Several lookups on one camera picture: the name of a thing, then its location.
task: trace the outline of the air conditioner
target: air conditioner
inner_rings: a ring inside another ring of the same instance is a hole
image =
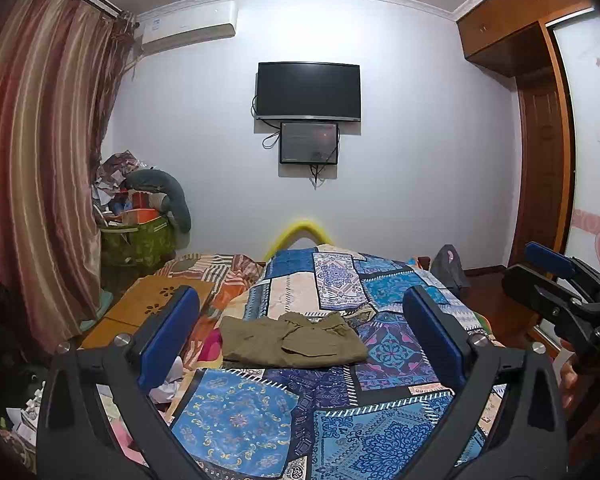
[[[178,10],[144,25],[142,51],[154,54],[200,41],[235,36],[238,6],[235,2],[218,2]]]

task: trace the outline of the olive green garment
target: olive green garment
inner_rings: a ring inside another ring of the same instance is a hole
[[[222,356],[227,361],[279,368],[323,368],[366,360],[366,346],[337,312],[312,323],[287,312],[279,319],[220,323]]]

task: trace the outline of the yellow arch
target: yellow arch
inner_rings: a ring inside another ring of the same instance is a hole
[[[289,244],[289,240],[291,240],[291,238],[300,231],[307,231],[311,233],[320,245],[331,244],[331,239],[320,226],[318,226],[314,222],[311,222],[310,220],[300,220],[298,222],[294,222],[288,228],[286,228],[286,230],[278,237],[275,243],[270,247],[269,251],[267,251],[267,254],[265,254],[263,260],[265,262],[268,262],[269,259],[274,254],[276,254],[277,251],[287,247],[287,245]]]

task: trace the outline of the blue gripper pad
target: blue gripper pad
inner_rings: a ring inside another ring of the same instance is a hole
[[[467,332],[455,317],[444,314],[420,285],[404,293],[402,311],[440,383],[461,392],[472,354]]]
[[[154,338],[142,350],[138,386],[145,395],[164,382],[198,319],[199,310],[198,294],[193,288],[187,287],[171,313],[163,320]]]
[[[575,266],[570,258],[535,242],[529,242],[525,246],[525,260],[564,280],[572,278],[575,274]]]

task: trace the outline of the tv screen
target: tv screen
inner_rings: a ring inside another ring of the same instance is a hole
[[[280,163],[337,164],[338,125],[325,123],[282,123]]]
[[[360,66],[260,63],[257,119],[360,120]]]

